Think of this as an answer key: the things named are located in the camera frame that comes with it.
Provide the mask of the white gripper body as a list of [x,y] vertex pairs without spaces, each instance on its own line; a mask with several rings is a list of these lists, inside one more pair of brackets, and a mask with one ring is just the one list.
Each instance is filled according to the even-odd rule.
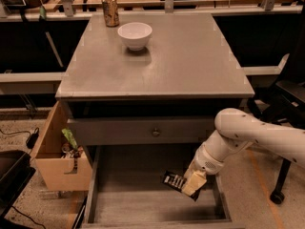
[[224,163],[214,159],[203,145],[196,150],[193,161],[197,169],[205,170],[208,175],[216,175],[224,167]]

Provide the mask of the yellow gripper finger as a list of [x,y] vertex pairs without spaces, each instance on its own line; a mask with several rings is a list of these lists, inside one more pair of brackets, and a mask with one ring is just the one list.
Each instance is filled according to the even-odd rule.
[[206,171],[197,170],[197,175],[187,179],[184,191],[193,192],[200,189],[207,182]]
[[184,178],[185,179],[190,179],[193,176],[197,175],[197,167],[194,161],[192,161],[188,167],[188,169],[186,170],[186,172],[184,173]]

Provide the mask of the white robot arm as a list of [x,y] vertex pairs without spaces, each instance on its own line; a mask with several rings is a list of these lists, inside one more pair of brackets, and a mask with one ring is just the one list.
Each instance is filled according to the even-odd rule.
[[192,196],[215,175],[225,159],[257,144],[291,162],[305,167],[305,131],[263,122],[238,109],[220,111],[214,119],[215,130],[196,150],[188,170],[182,193]]

